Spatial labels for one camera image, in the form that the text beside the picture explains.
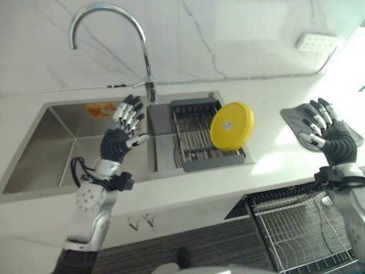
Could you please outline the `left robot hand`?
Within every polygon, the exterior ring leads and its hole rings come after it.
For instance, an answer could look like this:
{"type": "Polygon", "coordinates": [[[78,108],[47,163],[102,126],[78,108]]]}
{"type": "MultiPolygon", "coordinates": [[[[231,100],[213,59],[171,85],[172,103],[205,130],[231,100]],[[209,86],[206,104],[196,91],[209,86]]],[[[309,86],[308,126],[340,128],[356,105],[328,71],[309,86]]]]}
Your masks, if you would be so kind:
{"type": "Polygon", "coordinates": [[[136,135],[136,129],[144,119],[143,103],[139,96],[128,95],[117,107],[100,145],[103,160],[122,163],[134,147],[150,140],[148,133],[136,135]]]}

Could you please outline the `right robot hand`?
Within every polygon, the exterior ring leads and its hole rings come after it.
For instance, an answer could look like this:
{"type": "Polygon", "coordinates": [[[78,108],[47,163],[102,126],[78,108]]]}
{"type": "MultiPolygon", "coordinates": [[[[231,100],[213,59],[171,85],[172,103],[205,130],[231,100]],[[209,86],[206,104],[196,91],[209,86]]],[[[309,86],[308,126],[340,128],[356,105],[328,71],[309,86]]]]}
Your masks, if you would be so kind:
{"type": "Polygon", "coordinates": [[[303,119],[302,121],[311,129],[311,132],[300,132],[299,139],[322,151],[329,166],[355,163],[358,151],[356,142],[333,104],[318,98],[311,100],[310,105],[311,108],[305,111],[312,120],[303,119]]]}

